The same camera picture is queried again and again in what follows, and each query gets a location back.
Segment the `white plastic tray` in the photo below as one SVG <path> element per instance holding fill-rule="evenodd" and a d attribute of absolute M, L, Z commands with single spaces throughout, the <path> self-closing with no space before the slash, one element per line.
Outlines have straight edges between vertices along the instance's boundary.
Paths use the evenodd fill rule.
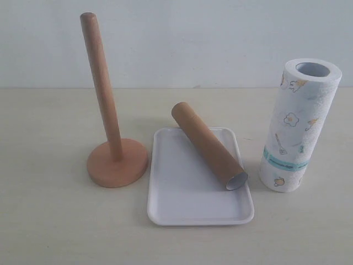
<path fill-rule="evenodd" d="M 242 165 L 235 134 L 210 128 Z M 154 134 L 148 217 L 157 225 L 238 225 L 254 216 L 248 183 L 226 190 L 180 128 Z"/>

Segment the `wooden stand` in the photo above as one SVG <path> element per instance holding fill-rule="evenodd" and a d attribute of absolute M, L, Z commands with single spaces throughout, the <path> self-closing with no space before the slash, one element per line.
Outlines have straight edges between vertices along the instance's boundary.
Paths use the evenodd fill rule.
<path fill-rule="evenodd" d="M 113 92 L 109 80 L 97 17 L 81 15 L 93 82 L 108 141 L 95 148 L 88 157 L 87 170 L 91 179 L 107 188 L 126 186 L 138 180 L 148 165 L 146 148 L 131 139 L 121 139 Z"/>

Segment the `beige tabletop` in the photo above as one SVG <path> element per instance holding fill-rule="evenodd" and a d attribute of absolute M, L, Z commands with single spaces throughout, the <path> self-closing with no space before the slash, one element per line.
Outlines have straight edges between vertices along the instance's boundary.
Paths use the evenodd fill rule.
<path fill-rule="evenodd" d="M 352 264 L 352 88 L 339 88 L 302 185 L 258 178 L 275 89 L 117 89 L 122 137 L 176 126 L 187 101 L 209 126 L 232 129 L 255 217 L 229 227 L 159 227 L 147 217 L 149 168 L 119 189 L 85 163 L 105 141 L 93 89 L 0 90 L 0 264 Z"/>

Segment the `tray rim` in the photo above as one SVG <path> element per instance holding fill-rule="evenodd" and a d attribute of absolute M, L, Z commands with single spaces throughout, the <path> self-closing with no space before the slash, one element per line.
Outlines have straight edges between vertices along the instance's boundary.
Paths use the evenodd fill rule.
<path fill-rule="evenodd" d="M 239 164 L 241 165 L 241 167 L 244 168 L 243 166 L 243 161 L 242 158 L 240 156 L 240 150 L 239 150 L 239 146 L 238 146 L 238 142 L 237 142 L 237 138 L 236 135 L 234 133 L 234 131 L 232 131 L 230 128 L 227 127 L 223 127 L 223 126 L 211 126 L 208 127 L 211 131 L 212 130 L 226 130 L 228 131 L 232 138 L 233 138 L 233 142 L 234 142 L 234 147 L 236 148 L 236 156 L 238 159 Z M 246 193 L 248 195 L 248 199 L 249 199 L 249 203 L 250 203 L 250 214 L 247 218 L 242 219 L 242 220 L 237 220 L 234 221 L 232 219 L 232 221 L 222 221 L 220 219 L 191 219 L 190 223 L 177 223 L 174 224 L 172 222 L 169 223 L 164 223 L 164 222 L 160 222 L 158 220 L 156 220 L 156 218 L 154 217 L 154 215 L 151 213 L 151 188 L 152 188 L 152 182 L 151 182 L 151 177 L 154 174 L 154 164 L 156 162 L 156 160 L 153 158 L 153 154 L 157 148 L 157 141 L 156 138 L 158 136 L 158 134 L 161 131 L 168 131 L 168 130 L 179 130 L 182 131 L 182 129 L 180 127 L 164 127 L 164 128 L 160 128 L 159 130 L 157 130 L 154 135 L 153 135 L 153 147 L 152 147 L 152 158 L 151 158 L 151 171 L 149 174 L 149 184 L 148 184 L 148 197 L 147 197 L 147 215 L 148 218 L 151 220 L 151 222 L 153 222 L 156 225 L 160 225 L 160 226 L 231 226 L 231 225 L 240 225 L 240 224 L 246 224 L 248 222 L 250 222 L 253 218 L 254 218 L 254 214 L 255 214 L 255 209 L 254 209 L 254 203 L 253 203 L 253 199 L 250 193 L 250 188 L 249 188 L 249 183 L 248 180 L 245 182 L 245 190 Z"/>

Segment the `empty paper towel roll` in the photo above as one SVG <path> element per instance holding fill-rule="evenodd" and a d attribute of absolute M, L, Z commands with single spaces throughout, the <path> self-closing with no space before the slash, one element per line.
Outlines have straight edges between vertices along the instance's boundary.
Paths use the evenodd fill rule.
<path fill-rule="evenodd" d="M 286 63 L 260 165 L 270 189 L 299 187 L 341 77 L 337 66 L 322 60 Z"/>

